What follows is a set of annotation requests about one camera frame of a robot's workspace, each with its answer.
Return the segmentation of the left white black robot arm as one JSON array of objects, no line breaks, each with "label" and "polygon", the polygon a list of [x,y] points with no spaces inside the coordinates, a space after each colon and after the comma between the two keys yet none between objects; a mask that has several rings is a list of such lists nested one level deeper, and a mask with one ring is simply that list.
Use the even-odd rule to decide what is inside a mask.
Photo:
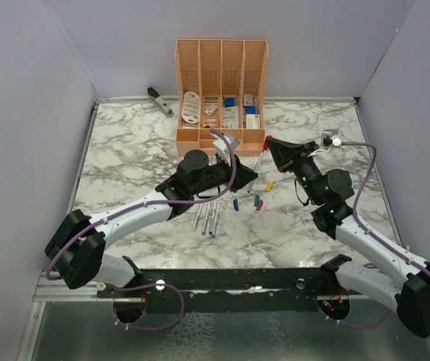
[{"label": "left white black robot arm", "polygon": [[107,255],[110,245],[146,226],[180,216],[197,204],[195,197],[200,193],[217,187],[234,192],[257,177],[239,158],[226,162],[218,156],[210,164],[205,152],[191,150],[172,176],[141,199],[92,215],[80,210],[68,213],[45,247],[48,269],[56,271],[71,290],[98,281],[114,285],[123,296],[133,296],[141,285],[139,271],[128,257]]}]

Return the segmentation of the yellow white pen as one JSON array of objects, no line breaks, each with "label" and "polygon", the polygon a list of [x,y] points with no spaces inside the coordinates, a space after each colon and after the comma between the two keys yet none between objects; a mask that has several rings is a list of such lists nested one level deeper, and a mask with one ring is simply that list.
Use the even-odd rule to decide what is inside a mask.
[{"label": "yellow white pen", "polygon": [[203,209],[203,204],[199,204],[198,207],[197,207],[197,211],[196,211],[196,214],[195,214],[195,219],[194,219],[194,222],[193,222],[193,225],[192,225],[192,230],[193,231],[196,231],[197,228],[198,228],[198,223],[199,223],[199,219],[200,219],[200,216],[201,216],[202,209]]}]

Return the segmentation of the yellow pen cap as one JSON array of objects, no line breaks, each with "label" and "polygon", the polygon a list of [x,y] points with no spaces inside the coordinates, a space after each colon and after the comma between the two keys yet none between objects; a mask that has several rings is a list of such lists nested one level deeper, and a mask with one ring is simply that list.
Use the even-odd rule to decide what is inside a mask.
[{"label": "yellow pen cap", "polygon": [[273,187],[273,185],[274,185],[274,182],[270,182],[268,185],[267,185],[267,187],[266,187],[266,191],[268,192],[268,191],[270,191],[271,190],[271,188]]}]

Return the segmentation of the red pen cap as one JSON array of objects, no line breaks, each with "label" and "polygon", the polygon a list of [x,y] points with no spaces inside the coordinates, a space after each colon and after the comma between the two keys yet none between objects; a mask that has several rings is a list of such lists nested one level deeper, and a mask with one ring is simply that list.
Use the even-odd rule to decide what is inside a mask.
[{"label": "red pen cap", "polygon": [[268,141],[269,141],[270,139],[272,139],[272,138],[273,138],[273,137],[272,137],[271,135],[267,135],[267,136],[266,136],[265,141],[264,141],[264,144],[263,144],[263,150],[264,150],[264,151],[268,149]]}]

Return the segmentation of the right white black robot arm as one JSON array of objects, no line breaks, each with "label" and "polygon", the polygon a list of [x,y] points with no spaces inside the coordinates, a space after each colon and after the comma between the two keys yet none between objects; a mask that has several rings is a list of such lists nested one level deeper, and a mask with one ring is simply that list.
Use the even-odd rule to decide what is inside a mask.
[{"label": "right white black robot arm", "polygon": [[267,138],[277,170],[295,175],[319,231],[339,241],[374,265],[369,269],[347,256],[337,256],[323,265],[321,288],[329,294],[340,290],[361,293],[396,313],[402,324],[420,338],[430,336],[430,262],[391,242],[369,226],[355,205],[360,190],[354,190],[350,173],[335,168],[322,173],[314,161],[320,146],[311,141],[294,144]]}]

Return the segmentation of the red white pen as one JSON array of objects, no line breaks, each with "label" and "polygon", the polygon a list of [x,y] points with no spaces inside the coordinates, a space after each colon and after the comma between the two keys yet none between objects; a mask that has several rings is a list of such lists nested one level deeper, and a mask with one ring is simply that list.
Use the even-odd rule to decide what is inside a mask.
[{"label": "red white pen", "polygon": [[[258,174],[258,171],[259,171],[259,167],[260,167],[260,165],[262,163],[262,159],[263,159],[264,153],[265,153],[265,149],[262,149],[262,152],[260,153],[260,155],[259,155],[259,157],[257,159],[256,165],[254,167],[254,172],[257,173],[257,174]],[[255,183],[255,180],[252,180],[249,183],[248,188],[247,188],[247,192],[248,193],[252,192],[252,188],[253,188],[254,183]]]}]

